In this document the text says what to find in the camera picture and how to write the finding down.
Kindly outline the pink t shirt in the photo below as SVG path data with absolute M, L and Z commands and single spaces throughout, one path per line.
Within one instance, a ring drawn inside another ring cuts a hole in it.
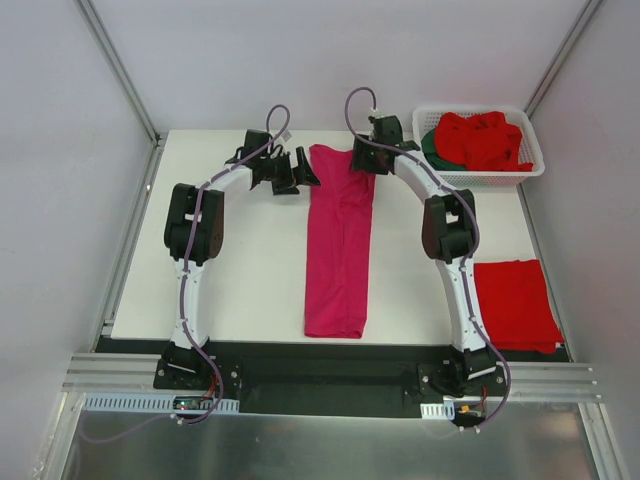
M 351 151 L 316 144 L 310 154 L 320 184 L 310 195 L 304 334 L 359 339 L 368 318 L 376 177 L 351 169 Z

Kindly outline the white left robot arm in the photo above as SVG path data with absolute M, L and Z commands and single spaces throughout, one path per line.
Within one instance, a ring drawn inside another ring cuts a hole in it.
M 199 390 L 220 384 L 203 352 L 213 323 L 205 291 L 209 270 L 223 246 L 225 207 L 262 182 L 271 184 L 274 195 L 294 195 L 301 186 L 320 186 L 305 149 L 298 146 L 295 155 L 293 165 L 278 136 L 248 130 L 244 144 L 221 172 L 200 185 L 174 186 L 163 239 L 177 279 L 176 320 L 157 363 L 156 389 Z

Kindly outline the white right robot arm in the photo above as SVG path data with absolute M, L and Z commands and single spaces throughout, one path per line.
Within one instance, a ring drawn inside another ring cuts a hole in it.
M 419 146 L 404 138 L 395 116 L 371 115 L 372 131 L 354 136 L 352 168 L 393 174 L 423 205 L 421 242 L 441 276 L 451 319 L 451 358 L 430 376 L 437 392 L 461 398 L 481 388 L 496 371 L 475 286 L 473 255 L 479 246 L 475 199 L 457 190 L 428 164 Z

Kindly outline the white plastic laundry basket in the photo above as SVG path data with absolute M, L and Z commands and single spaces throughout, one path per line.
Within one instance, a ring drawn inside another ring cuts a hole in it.
M 427 164 L 458 188 L 516 186 L 545 171 L 531 122 L 513 107 L 418 107 L 412 128 Z

